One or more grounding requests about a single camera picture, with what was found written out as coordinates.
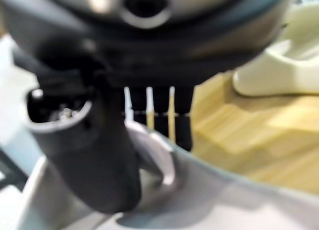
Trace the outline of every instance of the black plastic housing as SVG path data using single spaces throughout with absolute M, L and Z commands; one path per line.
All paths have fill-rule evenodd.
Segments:
M 44 62 L 98 56 L 114 87 L 147 87 L 195 86 L 243 65 L 276 37 L 289 2 L 235 0 L 152 30 L 88 19 L 54 0 L 2 0 L 2 6 L 10 34 L 26 53 Z

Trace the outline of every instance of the wooden floor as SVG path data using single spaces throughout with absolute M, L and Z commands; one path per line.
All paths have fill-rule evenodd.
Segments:
M 232 73 L 198 87 L 194 154 L 255 181 L 319 194 L 319 97 L 244 98 Z

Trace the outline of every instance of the light gray surface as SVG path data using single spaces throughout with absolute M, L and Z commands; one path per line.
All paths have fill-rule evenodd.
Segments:
M 42 155 L 19 117 L 24 95 L 37 86 L 36 78 L 13 65 L 13 40 L 6 35 L 0 40 L 0 146 L 3 151 L 30 175 Z
M 250 182 L 181 149 L 176 154 L 176 181 L 163 185 L 142 172 L 140 205 L 114 216 L 90 211 L 42 159 L 27 184 L 13 230 L 319 229 L 317 197 Z

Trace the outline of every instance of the round hole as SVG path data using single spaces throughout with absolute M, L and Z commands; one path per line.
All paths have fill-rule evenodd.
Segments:
M 167 0 L 125 0 L 124 7 L 140 18 L 151 18 L 167 8 Z

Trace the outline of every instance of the gray plastic base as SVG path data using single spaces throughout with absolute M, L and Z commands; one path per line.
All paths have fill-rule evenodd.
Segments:
M 250 182 L 178 149 L 182 172 L 161 185 L 145 172 L 133 212 L 106 216 L 77 200 L 41 159 L 13 230 L 317 230 L 319 198 Z

